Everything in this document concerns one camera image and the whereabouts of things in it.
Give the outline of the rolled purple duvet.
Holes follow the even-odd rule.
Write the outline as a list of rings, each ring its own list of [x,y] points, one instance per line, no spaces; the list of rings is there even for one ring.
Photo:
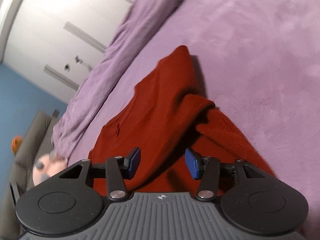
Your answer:
[[[53,127],[50,157],[68,159],[131,62],[183,0],[134,0],[102,61]]]

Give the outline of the pink plush toy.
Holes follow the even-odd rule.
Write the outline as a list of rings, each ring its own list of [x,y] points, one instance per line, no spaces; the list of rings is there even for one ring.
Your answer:
[[[63,171],[68,166],[68,160],[59,156],[54,150],[39,157],[33,166],[33,184],[35,186]]]

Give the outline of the white wardrobe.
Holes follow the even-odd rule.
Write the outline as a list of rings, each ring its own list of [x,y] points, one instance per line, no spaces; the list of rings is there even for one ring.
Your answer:
[[[1,0],[1,62],[69,102],[134,0]]]

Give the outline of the purple fleece bed sheet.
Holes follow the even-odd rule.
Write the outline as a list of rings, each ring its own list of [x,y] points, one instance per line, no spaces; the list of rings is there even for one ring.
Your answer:
[[[121,76],[68,158],[88,156],[104,124],[157,62],[185,45],[203,95],[309,204],[319,239],[319,0],[183,0]]]

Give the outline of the grey padded headboard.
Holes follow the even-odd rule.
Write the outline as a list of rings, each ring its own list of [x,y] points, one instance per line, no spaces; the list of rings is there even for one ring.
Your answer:
[[[23,138],[12,163],[1,201],[1,239],[18,239],[21,233],[21,226],[15,215],[10,184],[17,184],[20,193],[25,193],[34,187],[32,180],[34,161],[53,149],[51,144],[53,127],[59,120],[39,111]]]

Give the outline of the orange plush toy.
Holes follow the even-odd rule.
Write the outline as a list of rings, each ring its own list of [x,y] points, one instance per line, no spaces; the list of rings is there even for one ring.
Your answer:
[[[16,155],[23,141],[23,137],[16,135],[11,141],[11,151],[13,155]]]

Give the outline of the dark red knit cardigan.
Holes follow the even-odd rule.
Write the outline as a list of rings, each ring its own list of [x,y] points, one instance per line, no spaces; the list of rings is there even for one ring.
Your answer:
[[[161,59],[136,85],[128,105],[101,129],[89,158],[103,163],[135,147],[141,150],[141,162],[135,177],[125,183],[130,192],[195,194],[199,182],[185,164],[187,148],[223,163],[246,159],[271,172],[235,124],[202,95],[186,46]]]

